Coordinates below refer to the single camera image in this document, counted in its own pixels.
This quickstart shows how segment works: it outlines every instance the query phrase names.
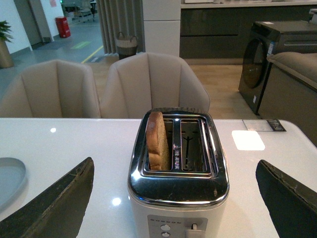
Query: plant pot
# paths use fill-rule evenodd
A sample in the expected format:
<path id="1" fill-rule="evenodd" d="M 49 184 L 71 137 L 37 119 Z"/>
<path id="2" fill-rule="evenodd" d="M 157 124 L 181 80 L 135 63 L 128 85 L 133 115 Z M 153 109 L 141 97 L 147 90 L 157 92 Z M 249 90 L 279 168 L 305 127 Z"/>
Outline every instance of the plant pot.
<path id="1" fill-rule="evenodd" d="M 13 61 L 4 40 L 0 40 L 0 68 L 13 67 Z"/>

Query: slice of bread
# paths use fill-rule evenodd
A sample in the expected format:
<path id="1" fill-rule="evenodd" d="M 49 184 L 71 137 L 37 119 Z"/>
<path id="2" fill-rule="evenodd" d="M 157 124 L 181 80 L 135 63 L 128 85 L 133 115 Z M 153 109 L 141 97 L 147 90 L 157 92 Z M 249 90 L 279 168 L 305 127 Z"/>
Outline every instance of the slice of bread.
<path id="1" fill-rule="evenodd" d="M 162 112 L 151 112 L 146 131 L 151 170 L 170 170 L 167 137 Z"/>

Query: curtain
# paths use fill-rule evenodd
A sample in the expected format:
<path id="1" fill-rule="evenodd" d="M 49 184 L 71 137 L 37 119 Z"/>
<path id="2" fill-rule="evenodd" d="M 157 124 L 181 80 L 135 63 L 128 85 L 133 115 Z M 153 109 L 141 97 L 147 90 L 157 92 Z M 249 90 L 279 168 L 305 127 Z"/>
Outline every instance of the curtain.
<path id="1" fill-rule="evenodd" d="M 142 0 L 97 0 L 97 10 L 105 54 L 117 52 L 115 39 L 119 32 L 136 36 L 138 52 L 143 51 Z"/>

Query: wooden floor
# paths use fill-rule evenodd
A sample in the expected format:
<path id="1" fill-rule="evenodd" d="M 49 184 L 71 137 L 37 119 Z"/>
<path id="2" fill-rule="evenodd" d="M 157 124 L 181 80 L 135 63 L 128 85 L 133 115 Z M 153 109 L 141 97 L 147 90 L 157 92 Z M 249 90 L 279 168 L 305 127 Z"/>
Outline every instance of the wooden floor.
<path id="1" fill-rule="evenodd" d="M 108 69 L 117 57 L 105 57 L 101 62 L 87 63 L 94 72 L 97 93 L 101 97 Z M 241 65 L 190 65 L 209 93 L 209 114 L 213 119 L 257 119 L 238 91 Z"/>

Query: gray plate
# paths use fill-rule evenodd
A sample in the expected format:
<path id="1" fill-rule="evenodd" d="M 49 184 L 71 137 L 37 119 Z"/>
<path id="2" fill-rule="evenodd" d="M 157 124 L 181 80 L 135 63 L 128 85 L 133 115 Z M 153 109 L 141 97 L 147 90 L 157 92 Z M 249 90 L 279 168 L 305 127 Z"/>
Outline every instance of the gray plate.
<path id="1" fill-rule="evenodd" d="M 25 180 L 25 165 L 15 158 L 0 158 L 0 210 L 15 199 Z"/>

